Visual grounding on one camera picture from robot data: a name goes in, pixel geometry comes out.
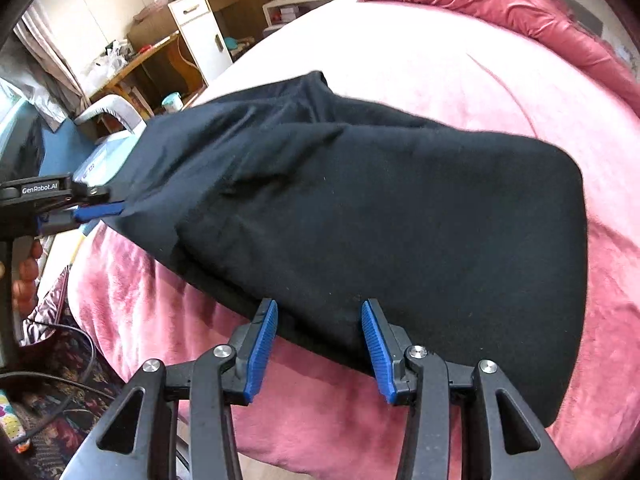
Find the person's left hand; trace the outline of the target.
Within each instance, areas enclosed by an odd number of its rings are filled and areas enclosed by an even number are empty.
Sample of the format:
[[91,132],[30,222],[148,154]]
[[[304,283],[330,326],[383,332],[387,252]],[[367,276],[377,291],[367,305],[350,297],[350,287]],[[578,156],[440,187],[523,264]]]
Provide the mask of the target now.
[[29,249],[29,255],[18,265],[17,278],[12,282],[12,308],[21,318],[32,313],[37,303],[36,281],[39,276],[38,259],[42,256],[40,240],[35,238]]

